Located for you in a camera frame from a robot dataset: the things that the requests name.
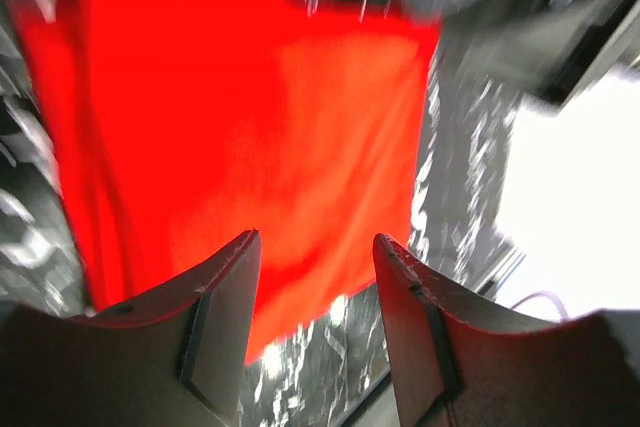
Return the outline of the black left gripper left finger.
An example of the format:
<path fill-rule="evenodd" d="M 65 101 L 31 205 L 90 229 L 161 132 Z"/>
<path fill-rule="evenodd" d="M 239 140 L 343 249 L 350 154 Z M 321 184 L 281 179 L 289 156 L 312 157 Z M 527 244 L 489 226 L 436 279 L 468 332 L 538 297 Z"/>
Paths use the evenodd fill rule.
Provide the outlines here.
<path fill-rule="evenodd" d="M 249 230 L 94 316 L 1 304 L 5 426 L 230 426 L 261 263 Z"/>

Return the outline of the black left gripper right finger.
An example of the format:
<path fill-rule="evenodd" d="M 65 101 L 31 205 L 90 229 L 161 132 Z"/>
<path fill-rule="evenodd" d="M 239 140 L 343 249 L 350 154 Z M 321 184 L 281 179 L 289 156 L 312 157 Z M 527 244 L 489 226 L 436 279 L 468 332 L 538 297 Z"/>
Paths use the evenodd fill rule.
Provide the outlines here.
<path fill-rule="evenodd" d="M 635 426 L 639 315 L 553 323 L 432 270 L 389 236 L 373 260 L 404 426 Z"/>

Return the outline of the red t-shirt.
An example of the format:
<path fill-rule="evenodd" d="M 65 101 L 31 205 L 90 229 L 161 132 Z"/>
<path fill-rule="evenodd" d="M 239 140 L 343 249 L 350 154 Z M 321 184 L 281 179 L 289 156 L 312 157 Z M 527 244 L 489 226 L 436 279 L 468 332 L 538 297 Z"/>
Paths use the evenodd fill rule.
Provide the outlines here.
<path fill-rule="evenodd" d="M 353 1 L 10 0 L 90 298 L 263 242 L 249 360 L 375 279 L 410 230 L 437 23 Z"/>

